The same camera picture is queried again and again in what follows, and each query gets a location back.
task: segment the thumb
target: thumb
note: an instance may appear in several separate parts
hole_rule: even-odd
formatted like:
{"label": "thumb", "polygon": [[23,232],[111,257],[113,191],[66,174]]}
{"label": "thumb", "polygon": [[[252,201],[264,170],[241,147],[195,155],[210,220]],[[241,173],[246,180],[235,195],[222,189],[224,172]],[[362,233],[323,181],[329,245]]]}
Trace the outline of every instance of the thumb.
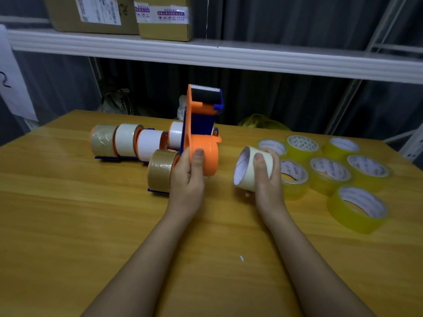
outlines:
{"label": "thumb", "polygon": [[256,153],[253,160],[254,165],[254,181],[256,182],[256,187],[263,185],[266,182],[269,182],[269,176],[267,175],[267,166],[264,162],[263,154]]}
{"label": "thumb", "polygon": [[191,181],[200,183],[203,181],[203,165],[204,165],[204,150],[197,149],[194,151],[193,160],[191,162]]}

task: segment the clear tape roll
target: clear tape roll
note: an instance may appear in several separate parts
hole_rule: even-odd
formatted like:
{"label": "clear tape roll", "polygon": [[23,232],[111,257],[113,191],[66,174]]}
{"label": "clear tape roll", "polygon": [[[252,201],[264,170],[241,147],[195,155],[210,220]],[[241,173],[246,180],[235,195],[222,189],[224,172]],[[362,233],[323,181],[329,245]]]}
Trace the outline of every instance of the clear tape roll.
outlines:
{"label": "clear tape roll", "polygon": [[297,162],[304,162],[319,150],[319,145],[304,136],[289,136],[286,138],[287,157]]}
{"label": "clear tape roll", "polygon": [[309,185],[307,170],[292,160],[282,159],[280,161],[280,173],[293,178],[291,181],[284,177],[281,178],[285,200],[298,200],[302,198]]}
{"label": "clear tape roll", "polygon": [[246,146],[239,155],[234,171],[234,184],[237,187],[255,192],[256,184],[254,182],[253,159],[256,153],[263,154],[264,162],[267,167],[267,175],[270,177],[273,169],[273,158],[270,153]]}
{"label": "clear tape roll", "polygon": [[115,125],[96,125],[90,133],[90,145],[94,155],[98,157],[116,158],[118,153],[114,146]]}
{"label": "clear tape roll", "polygon": [[357,187],[341,187],[336,190],[328,199],[327,208],[340,224],[363,234],[370,234],[379,228],[389,214],[378,197]]}
{"label": "clear tape roll", "polygon": [[169,128],[169,134],[167,139],[167,145],[170,149],[179,150],[181,149],[182,141],[182,128],[184,123],[182,121],[173,121]]}
{"label": "clear tape roll", "polygon": [[360,151],[360,147],[352,140],[347,138],[330,138],[322,148],[323,154],[329,158],[340,160],[347,154]]}
{"label": "clear tape roll", "polygon": [[138,136],[137,157],[141,161],[150,161],[157,150],[167,149],[167,135],[161,130],[144,129]]}
{"label": "clear tape roll", "polygon": [[156,150],[151,156],[147,170],[147,185],[156,192],[171,191],[172,170],[179,160],[179,152]]}
{"label": "clear tape roll", "polygon": [[271,140],[271,139],[260,140],[257,143],[257,147],[259,147],[260,149],[263,149],[263,148],[272,149],[279,156],[283,156],[287,152],[286,147],[283,143],[276,141],[276,140]]}
{"label": "clear tape roll", "polygon": [[346,167],[333,159],[312,158],[309,165],[310,188],[326,196],[352,181],[351,173]]}
{"label": "clear tape roll", "polygon": [[354,176],[354,186],[370,192],[381,191],[393,173],[388,166],[363,155],[349,155],[346,165]]}
{"label": "clear tape roll", "polygon": [[123,157],[136,157],[136,146],[142,125],[122,123],[115,134],[115,147],[119,155]]}

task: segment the fingernail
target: fingernail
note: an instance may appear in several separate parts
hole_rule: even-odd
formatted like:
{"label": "fingernail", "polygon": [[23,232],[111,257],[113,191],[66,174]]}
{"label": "fingernail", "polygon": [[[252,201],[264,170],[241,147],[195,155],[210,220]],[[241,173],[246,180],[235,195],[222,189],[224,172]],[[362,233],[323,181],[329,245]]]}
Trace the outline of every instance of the fingernail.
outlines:
{"label": "fingernail", "polygon": [[262,161],[262,160],[264,160],[263,154],[261,154],[261,153],[257,152],[257,153],[254,155],[254,159],[255,159],[256,161]]}
{"label": "fingernail", "polygon": [[194,151],[194,157],[202,158],[204,156],[204,150],[203,149],[197,149]]}

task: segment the left hand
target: left hand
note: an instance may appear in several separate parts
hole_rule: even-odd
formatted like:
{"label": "left hand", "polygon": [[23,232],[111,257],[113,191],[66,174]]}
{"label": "left hand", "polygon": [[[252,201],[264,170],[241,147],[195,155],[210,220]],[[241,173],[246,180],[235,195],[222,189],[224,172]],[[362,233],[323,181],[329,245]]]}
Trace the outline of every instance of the left hand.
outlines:
{"label": "left hand", "polygon": [[204,200],[204,150],[194,151],[189,164],[189,148],[184,150],[172,171],[171,192],[166,215],[191,221]]}

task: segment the orange tape dispenser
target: orange tape dispenser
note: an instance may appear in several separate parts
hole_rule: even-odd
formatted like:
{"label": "orange tape dispenser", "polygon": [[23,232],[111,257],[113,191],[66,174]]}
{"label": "orange tape dispenser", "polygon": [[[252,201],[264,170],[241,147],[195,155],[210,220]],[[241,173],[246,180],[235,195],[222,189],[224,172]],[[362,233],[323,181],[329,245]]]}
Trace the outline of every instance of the orange tape dispenser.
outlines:
{"label": "orange tape dispenser", "polygon": [[213,127],[216,116],[222,110],[222,90],[188,85],[181,154],[184,149],[189,147],[189,160],[191,161],[194,151],[199,148],[203,149],[204,176],[213,176],[219,164],[217,143],[222,142],[222,138]]}

